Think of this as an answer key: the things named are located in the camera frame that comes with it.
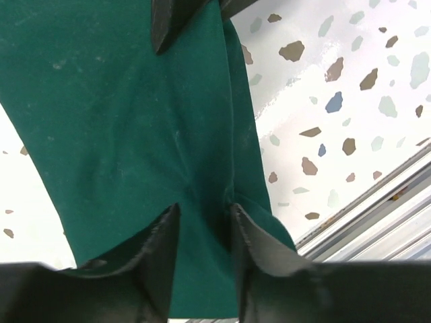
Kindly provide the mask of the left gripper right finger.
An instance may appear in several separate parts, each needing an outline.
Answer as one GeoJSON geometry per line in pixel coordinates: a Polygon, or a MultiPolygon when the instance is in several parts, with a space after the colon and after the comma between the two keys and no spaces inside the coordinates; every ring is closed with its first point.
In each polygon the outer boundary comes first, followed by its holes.
{"type": "Polygon", "coordinates": [[[231,208],[241,322],[429,322],[430,263],[313,262],[231,208]]]}

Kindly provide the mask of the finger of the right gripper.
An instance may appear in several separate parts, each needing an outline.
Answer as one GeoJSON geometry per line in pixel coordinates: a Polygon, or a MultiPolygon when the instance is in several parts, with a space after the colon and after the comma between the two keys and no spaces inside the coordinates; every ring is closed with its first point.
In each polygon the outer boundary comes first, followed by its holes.
{"type": "Polygon", "coordinates": [[[166,52],[207,3],[204,0],[152,0],[151,41],[154,52],[157,55],[166,52]]]}
{"type": "Polygon", "coordinates": [[[219,1],[223,20],[228,20],[254,4],[256,0],[221,0],[219,1]]]}

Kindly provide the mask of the green surgical cloth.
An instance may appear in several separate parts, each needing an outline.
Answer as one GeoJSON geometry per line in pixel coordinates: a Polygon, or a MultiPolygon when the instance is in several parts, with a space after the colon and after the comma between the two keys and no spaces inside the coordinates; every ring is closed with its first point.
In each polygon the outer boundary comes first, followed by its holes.
{"type": "Polygon", "coordinates": [[[181,211],[170,314],[237,315],[230,206],[272,215],[244,57],[210,1],[164,54],[149,1],[2,1],[1,104],[77,264],[181,211]]]}

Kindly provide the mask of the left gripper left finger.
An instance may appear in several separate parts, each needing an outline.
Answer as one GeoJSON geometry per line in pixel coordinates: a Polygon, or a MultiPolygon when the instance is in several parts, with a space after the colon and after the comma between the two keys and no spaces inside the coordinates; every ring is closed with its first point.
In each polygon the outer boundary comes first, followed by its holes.
{"type": "Polygon", "coordinates": [[[180,209],[77,269],[1,265],[2,322],[167,322],[180,209]]]}

